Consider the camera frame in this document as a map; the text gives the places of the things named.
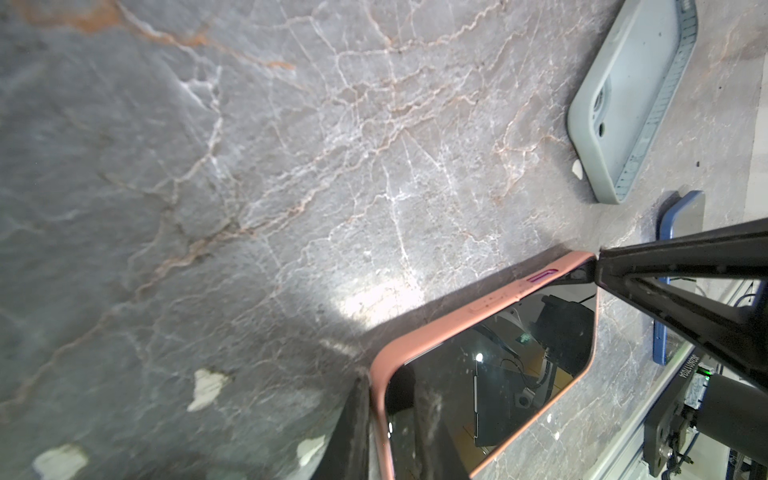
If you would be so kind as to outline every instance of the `pink phone case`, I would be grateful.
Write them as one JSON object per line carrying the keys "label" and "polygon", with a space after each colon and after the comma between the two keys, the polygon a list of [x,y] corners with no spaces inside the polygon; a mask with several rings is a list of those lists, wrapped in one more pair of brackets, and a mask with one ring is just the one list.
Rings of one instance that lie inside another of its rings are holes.
{"label": "pink phone case", "polygon": [[[379,452],[379,465],[381,466],[382,480],[395,480],[395,471],[392,463],[392,450],[389,447],[389,439],[386,413],[384,410],[384,393],[389,384],[389,380],[395,371],[405,365],[411,359],[421,355],[427,350],[445,342],[452,336],[460,333],[469,327],[480,323],[482,320],[504,309],[513,303],[518,302],[524,296],[527,296],[536,290],[546,286],[552,280],[556,280],[566,273],[574,270],[581,264],[594,259],[595,255],[588,252],[570,252],[568,255],[547,265],[544,269],[530,275],[523,280],[516,280],[502,288],[490,293],[479,300],[476,300],[467,306],[455,310],[446,316],[442,316],[430,322],[423,327],[414,330],[408,335],[392,341],[384,347],[379,355],[373,360],[371,365],[371,402],[373,404],[376,431],[376,449]],[[595,312],[594,335],[597,335],[598,313]],[[592,359],[594,358],[595,338],[592,338],[592,353],[590,354],[587,368],[579,374],[573,382],[569,383],[557,395],[547,402],[542,409],[528,420],[515,434],[509,437],[504,443],[500,444],[496,450],[491,452],[485,460],[480,463],[470,474],[474,477],[504,449],[506,449],[521,432],[528,428],[536,419],[541,416],[549,407],[558,401],[560,397],[579,381],[590,369]]]}

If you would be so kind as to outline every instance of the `marble tabletop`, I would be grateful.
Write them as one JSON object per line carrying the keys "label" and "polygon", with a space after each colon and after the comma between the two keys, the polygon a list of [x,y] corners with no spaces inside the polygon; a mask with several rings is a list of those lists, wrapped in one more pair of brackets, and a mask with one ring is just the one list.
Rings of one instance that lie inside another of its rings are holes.
{"label": "marble tabletop", "polygon": [[[636,188],[568,105],[615,0],[2,0],[4,478],[309,478],[387,342],[568,250],[741,220],[768,4],[700,36]],[[575,480],[660,368],[603,294],[585,378],[481,472]]]}

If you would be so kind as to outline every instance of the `phone screen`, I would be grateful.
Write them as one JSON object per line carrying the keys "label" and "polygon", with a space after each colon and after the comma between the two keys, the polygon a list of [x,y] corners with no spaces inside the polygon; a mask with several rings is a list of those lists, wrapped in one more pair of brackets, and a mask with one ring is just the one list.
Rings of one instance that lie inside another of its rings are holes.
{"label": "phone screen", "polygon": [[588,367],[596,294],[591,260],[400,367],[385,394],[396,477],[419,478],[416,381],[441,399],[440,422],[471,472]]}

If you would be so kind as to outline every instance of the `phone in pink case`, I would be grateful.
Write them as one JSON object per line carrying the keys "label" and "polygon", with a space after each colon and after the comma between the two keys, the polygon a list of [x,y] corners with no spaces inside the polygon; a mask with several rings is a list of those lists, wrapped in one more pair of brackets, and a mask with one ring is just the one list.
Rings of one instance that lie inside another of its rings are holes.
{"label": "phone in pink case", "polygon": [[571,252],[387,345],[370,370],[383,480],[419,478],[413,386],[440,399],[439,423],[471,477],[589,369],[596,258]]}

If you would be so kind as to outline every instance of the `gray marble surface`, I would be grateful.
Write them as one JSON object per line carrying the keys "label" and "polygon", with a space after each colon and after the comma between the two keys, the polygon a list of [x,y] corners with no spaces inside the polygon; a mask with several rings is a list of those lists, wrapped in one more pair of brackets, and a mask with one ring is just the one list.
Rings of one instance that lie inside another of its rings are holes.
{"label": "gray marble surface", "polygon": [[[307,478],[390,340],[651,239],[673,190],[740,221],[768,4],[697,4],[607,206],[565,114],[621,2],[0,2],[3,478]],[[189,412],[203,369],[227,381]],[[604,295],[588,376],[480,478],[578,478],[658,371]]]}

